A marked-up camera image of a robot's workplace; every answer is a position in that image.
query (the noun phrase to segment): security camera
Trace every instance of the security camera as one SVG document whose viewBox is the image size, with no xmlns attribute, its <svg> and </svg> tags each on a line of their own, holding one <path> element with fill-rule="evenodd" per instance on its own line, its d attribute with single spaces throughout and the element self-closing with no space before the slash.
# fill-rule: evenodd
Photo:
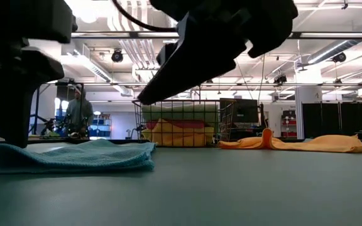
<svg viewBox="0 0 362 226">
<path fill-rule="evenodd" d="M 114 53 L 111 56 L 111 59 L 113 60 L 113 62 L 119 63 L 122 60 L 124 60 L 123 54 L 122 54 L 122 49 L 115 49 Z"/>
</svg>

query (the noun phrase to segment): orange towel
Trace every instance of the orange towel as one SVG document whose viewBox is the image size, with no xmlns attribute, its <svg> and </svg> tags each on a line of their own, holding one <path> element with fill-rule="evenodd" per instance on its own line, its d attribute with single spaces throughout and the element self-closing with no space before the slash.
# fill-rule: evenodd
<svg viewBox="0 0 362 226">
<path fill-rule="evenodd" d="M 237 142 L 219 142 L 223 149 L 272 149 L 286 151 L 321 151 L 333 153 L 362 153 L 362 142 L 357 136 L 325 135 L 306 143 L 285 143 L 272 137 L 270 129 L 264 129 L 262 137 L 248 137 Z"/>
<path fill-rule="evenodd" d="M 204 147 L 212 142 L 213 127 L 181 128 L 164 119 L 159 119 L 155 128 L 145 129 L 142 135 L 159 146 Z"/>
</svg>

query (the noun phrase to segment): black curtain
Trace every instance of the black curtain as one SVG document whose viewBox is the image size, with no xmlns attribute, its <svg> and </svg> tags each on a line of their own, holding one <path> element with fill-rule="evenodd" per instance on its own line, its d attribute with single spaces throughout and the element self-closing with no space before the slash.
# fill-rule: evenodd
<svg viewBox="0 0 362 226">
<path fill-rule="evenodd" d="M 361 130 L 361 117 L 359 104 L 342 103 L 341 108 L 341 122 L 342 134 L 352 136 L 355 132 Z"/>
<path fill-rule="evenodd" d="M 362 130 L 362 104 L 303 104 L 304 136 L 352 136 Z"/>
<path fill-rule="evenodd" d="M 362 131 L 362 104 L 342 103 L 341 122 L 344 135 L 352 136 Z"/>
<path fill-rule="evenodd" d="M 322 104 L 322 135 L 340 134 L 339 104 Z"/>
<path fill-rule="evenodd" d="M 322 135 L 321 104 L 302 104 L 304 137 L 315 138 Z"/>
</svg>

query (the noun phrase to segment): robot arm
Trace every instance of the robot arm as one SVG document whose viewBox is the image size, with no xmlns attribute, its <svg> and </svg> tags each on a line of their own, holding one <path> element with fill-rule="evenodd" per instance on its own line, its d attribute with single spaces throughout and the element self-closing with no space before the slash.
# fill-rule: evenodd
<svg viewBox="0 0 362 226">
<path fill-rule="evenodd" d="M 117 0 L 112 1 L 132 20 Z M 253 44 L 248 52 L 252 58 L 279 47 L 298 16 L 292 0 L 151 0 L 151 4 L 178 21 L 180 39 L 165 45 L 157 56 L 161 67 L 138 96 L 142 104 L 169 98 L 234 69 L 234 59 L 245 51 L 248 41 Z M 166 85 L 174 77 L 182 79 Z"/>
</svg>

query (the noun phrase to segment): gray shirt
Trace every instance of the gray shirt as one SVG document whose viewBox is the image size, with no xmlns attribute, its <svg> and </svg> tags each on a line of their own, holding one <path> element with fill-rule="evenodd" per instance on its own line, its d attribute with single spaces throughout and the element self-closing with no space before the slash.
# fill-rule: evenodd
<svg viewBox="0 0 362 226">
<path fill-rule="evenodd" d="M 88 126 L 93 123 L 93 107 L 92 104 L 87 101 L 85 98 L 82 100 L 82 117 L 79 118 L 79 111 L 80 111 L 80 99 L 71 100 L 68 104 L 67 108 L 67 115 L 70 114 L 70 120 L 76 126 L 80 126 L 82 119 L 85 117 L 89 117 L 87 121 Z"/>
</svg>

